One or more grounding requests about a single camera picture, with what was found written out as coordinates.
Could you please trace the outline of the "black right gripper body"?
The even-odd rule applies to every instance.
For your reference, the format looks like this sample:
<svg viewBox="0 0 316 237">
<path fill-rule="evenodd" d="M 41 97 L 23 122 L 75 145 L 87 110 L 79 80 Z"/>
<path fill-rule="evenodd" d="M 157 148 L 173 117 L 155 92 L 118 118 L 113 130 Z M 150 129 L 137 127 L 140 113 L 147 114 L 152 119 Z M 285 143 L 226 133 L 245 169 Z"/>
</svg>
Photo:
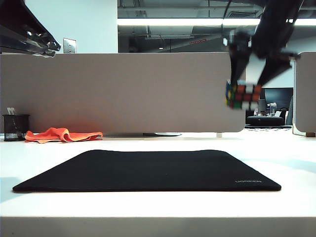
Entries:
<svg viewBox="0 0 316 237">
<path fill-rule="evenodd" d="M 280 39 L 252 39 L 252 52 L 259 59 L 273 59 L 273 60 L 296 60 L 301 56 L 297 52 L 284 51 L 288 45 L 287 40 Z"/>
</svg>

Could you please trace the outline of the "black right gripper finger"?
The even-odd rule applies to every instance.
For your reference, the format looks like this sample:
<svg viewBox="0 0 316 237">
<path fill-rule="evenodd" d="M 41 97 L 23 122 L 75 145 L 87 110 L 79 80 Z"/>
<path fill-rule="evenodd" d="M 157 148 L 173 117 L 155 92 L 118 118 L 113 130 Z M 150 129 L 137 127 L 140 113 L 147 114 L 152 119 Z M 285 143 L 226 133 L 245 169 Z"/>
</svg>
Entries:
<svg viewBox="0 0 316 237">
<path fill-rule="evenodd" d="M 237 83 L 249 63 L 250 54 L 230 53 L 231 83 Z"/>
<path fill-rule="evenodd" d="M 270 80 L 291 68 L 289 59 L 267 58 L 257 84 L 263 87 Z"/>
</svg>

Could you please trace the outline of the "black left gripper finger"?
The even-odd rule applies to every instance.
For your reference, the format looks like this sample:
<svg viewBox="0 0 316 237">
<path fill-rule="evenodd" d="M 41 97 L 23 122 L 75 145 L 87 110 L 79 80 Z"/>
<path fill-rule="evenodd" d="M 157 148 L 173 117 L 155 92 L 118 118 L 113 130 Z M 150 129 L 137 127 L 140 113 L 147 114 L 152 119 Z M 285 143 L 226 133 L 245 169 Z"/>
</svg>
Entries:
<svg viewBox="0 0 316 237">
<path fill-rule="evenodd" d="M 23 37 L 47 33 L 53 37 L 23 0 L 2 0 L 0 2 L 0 33 Z M 59 51 L 60 48 L 61 45 L 56 41 L 56 51 Z"/>
<path fill-rule="evenodd" d="M 4 53 L 30 54 L 44 57 L 54 57 L 56 40 L 47 33 L 21 35 L 0 34 L 0 51 Z"/>
</svg>

